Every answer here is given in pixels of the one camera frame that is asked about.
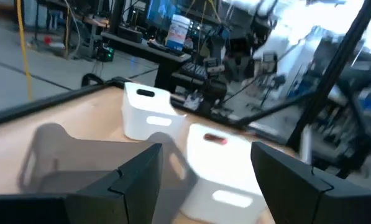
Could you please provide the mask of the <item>white plastic bin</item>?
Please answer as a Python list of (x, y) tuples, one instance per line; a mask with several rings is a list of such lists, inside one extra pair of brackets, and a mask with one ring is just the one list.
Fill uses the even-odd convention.
[[(227, 139), (205, 141), (206, 133)], [(214, 224), (256, 224), (266, 203), (250, 160), (251, 143), (202, 124), (189, 128), (186, 160), (197, 176), (181, 212), (192, 220)]]
[(155, 133), (178, 137), (186, 116), (174, 110), (170, 97), (169, 91), (126, 82), (121, 108), (124, 134), (138, 141)]

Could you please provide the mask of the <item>black computer desk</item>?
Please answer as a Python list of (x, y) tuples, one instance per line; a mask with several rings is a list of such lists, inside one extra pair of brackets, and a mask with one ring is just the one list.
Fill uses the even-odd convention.
[(176, 84), (172, 73), (178, 71), (186, 62), (191, 60), (191, 55), (188, 54), (176, 56), (151, 48), (147, 45), (146, 40), (140, 44), (107, 32), (102, 32), (100, 36), (104, 40), (108, 40), (109, 45), (116, 50), (159, 64), (154, 87), (167, 90), (170, 93), (175, 92)]

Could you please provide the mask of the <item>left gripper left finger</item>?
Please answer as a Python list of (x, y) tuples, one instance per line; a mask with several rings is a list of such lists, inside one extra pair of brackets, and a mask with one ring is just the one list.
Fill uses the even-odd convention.
[(70, 194), (70, 224), (151, 224), (163, 166), (161, 144), (153, 144), (116, 170)]

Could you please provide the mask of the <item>black aluminium table frame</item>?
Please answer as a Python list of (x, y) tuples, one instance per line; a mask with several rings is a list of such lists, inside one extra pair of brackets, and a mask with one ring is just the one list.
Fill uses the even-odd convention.
[[(280, 110), (283, 110), (291, 105), (298, 104), (302, 101), (308, 101), (308, 109), (302, 114), (299, 123), (296, 125), (295, 130), (291, 134), (291, 137), (287, 141), (287, 144), (291, 146), (293, 143), (296, 142), (296, 134), (301, 132), (301, 128), (305, 127), (307, 124), (312, 122), (318, 112), (323, 109), (323, 99), (325, 99), (329, 93), (329, 89), (333, 87), (335, 84), (339, 84), (341, 87), (345, 86), (345, 81), (341, 80), (341, 73), (346, 65), (346, 60), (348, 59), (347, 56), (341, 56), (341, 53), (349, 53), (351, 47), (356, 46), (356, 35), (362, 33), (362, 29), (367, 27), (367, 20), (371, 19), (371, 0), (366, 0), (362, 6), (362, 9), (358, 13), (356, 19), (352, 23), (350, 30), (344, 37), (343, 43), (339, 45), (339, 49), (334, 54), (333, 59), (330, 61), (327, 69), (325, 70), (322, 80), (319, 83), (319, 86), (315, 89), (315, 91), (309, 91), (304, 95), (301, 95), (297, 98), (292, 100), (288, 100), (278, 106), (274, 106), (269, 108), (266, 111), (261, 113), (257, 113), (252, 116), (245, 116), (241, 119), (230, 119), (228, 117), (223, 117), (219, 115), (210, 115), (206, 113), (200, 113), (196, 110), (191, 110), (186, 108), (180, 104), (179, 100), (174, 99), (171, 97), (171, 103), (174, 108), (186, 111), (187, 113), (195, 114), (197, 116), (206, 118), (213, 122), (239, 129), (239, 130), (246, 130), (248, 129), (248, 125), (256, 120), (262, 119), (266, 116), (274, 114)], [(85, 96), (87, 94), (102, 90), (103, 88), (114, 86), (116, 88), (124, 88), (124, 84), (126, 82), (131, 82), (128, 78), (122, 77), (114, 77), (110, 80), (104, 81), (93, 75), (91, 73), (87, 73), (83, 77), (83, 87), (79, 90), (72, 91), (70, 93), (65, 93), (57, 96), (53, 96), (50, 98), (46, 98), (44, 100), (35, 101), (32, 103), (28, 103), (26, 105), (17, 106), (11, 108), (9, 110), (4, 110), (0, 112), (0, 124), (5, 122), (9, 122), (14, 119), (18, 119), (23, 116), (28, 116), (32, 113), (37, 113), (44, 109), (59, 105), (61, 103), (65, 103), (70, 100), (74, 100), (75, 98), (79, 98)], [(346, 97), (349, 98), (349, 103), (354, 104), (354, 118), (359, 123), (359, 137), (362, 149), (371, 149), (371, 124), (370, 121), (365, 119), (364, 114), (359, 107), (356, 105), (356, 101), (353, 99), (353, 95), (351, 93), (350, 86), (347, 87), (346, 92), (344, 93)]]

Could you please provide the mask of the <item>white blue tub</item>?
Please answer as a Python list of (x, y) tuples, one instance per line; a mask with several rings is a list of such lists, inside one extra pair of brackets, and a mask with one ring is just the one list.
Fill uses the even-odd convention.
[(174, 14), (166, 38), (165, 46), (182, 50), (191, 21), (184, 16)]

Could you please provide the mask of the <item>black box green light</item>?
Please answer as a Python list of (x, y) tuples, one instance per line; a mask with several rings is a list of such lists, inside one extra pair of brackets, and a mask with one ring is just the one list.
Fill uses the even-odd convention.
[(96, 47), (95, 58), (100, 62), (112, 62), (114, 58), (114, 49), (107, 44), (100, 44)]

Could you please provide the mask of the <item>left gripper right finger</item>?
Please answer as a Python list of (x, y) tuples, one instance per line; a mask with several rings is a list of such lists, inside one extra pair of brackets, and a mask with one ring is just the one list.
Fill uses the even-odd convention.
[(276, 224), (371, 224), (371, 190), (253, 142), (254, 173)]

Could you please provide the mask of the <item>grey translucent plastic bin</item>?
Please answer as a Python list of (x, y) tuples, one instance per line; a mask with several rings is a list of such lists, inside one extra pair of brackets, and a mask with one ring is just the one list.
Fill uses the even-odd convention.
[(144, 142), (95, 141), (73, 138), (59, 124), (43, 124), (27, 150), (18, 187), (24, 193), (78, 190), (155, 143), (163, 146), (163, 171), (151, 224), (171, 224), (197, 176), (173, 139), (164, 133), (155, 133)]

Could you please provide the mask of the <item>black backlit keyboard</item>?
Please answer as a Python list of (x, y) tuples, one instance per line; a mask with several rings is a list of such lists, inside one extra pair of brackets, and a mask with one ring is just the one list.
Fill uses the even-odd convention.
[(205, 80), (207, 79), (206, 69), (204, 66), (194, 64), (192, 62), (185, 63), (180, 68), (180, 73), (188, 75), (191, 78)]

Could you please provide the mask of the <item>computer monitor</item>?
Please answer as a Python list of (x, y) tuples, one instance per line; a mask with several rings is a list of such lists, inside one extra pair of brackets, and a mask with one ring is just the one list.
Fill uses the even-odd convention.
[(149, 0), (146, 21), (150, 26), (168, 30), (181, 0)]

